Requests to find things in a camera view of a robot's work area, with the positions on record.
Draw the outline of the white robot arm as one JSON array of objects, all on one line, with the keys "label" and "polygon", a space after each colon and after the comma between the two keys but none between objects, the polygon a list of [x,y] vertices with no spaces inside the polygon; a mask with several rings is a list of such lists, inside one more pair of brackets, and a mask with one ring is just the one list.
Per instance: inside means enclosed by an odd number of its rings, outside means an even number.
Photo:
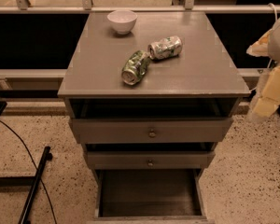
[{"label": "white robot arm", "polygon": [[251,119],[266,119],[280,106],[280,17],[273,27],[246,50],[254,57],[269,57],[275,68],[260,76],[256,95],[250,104]]}]

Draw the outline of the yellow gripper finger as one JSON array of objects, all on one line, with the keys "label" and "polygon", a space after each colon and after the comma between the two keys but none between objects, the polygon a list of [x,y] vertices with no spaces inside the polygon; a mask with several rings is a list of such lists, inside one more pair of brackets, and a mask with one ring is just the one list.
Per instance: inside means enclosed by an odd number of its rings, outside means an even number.
[{"label": "yellow gripper finger", "polygon": [[269,74],[253,111],[260,117],[269,117],[280,106],[280,64]]},{"label": "yellow gripper finger", "polygon": [[264,35],[261,36],[259,40],[257,40],[255,43],[253,43],[248,47],[246,53],[254,57],[268,57],[270,34],[271,34],[271,30],[267,31]]}]

